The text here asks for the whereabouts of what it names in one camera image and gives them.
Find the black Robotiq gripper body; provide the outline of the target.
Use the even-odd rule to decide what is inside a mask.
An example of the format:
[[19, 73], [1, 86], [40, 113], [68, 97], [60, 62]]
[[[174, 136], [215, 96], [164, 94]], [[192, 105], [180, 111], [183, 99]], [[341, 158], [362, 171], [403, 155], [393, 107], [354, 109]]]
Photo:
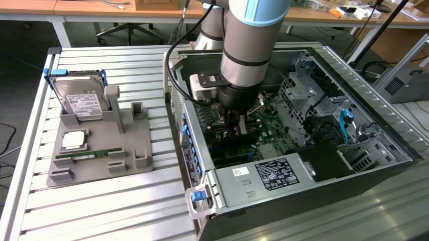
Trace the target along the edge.
[[218, 99], [224, 107], [244, 115], [256, 103], [260, 84], [250, 87], [224, 85], [219, 87]]

